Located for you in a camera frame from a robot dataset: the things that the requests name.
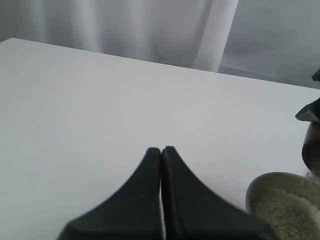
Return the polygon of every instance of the rice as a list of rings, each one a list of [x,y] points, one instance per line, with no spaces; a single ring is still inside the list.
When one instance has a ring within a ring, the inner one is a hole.
[[[270,224],[280,240],[319,240],[318,207],[296,194],[269,189],[251,203],[252,214]]]

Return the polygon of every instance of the white table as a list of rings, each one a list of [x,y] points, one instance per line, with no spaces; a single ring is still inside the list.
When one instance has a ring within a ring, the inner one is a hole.
[[[150,146],[173,145],[244,209],[258,175],[305,174],[320,91],[43,43],[0,43],[0,239],[53,240],[103,202]]]

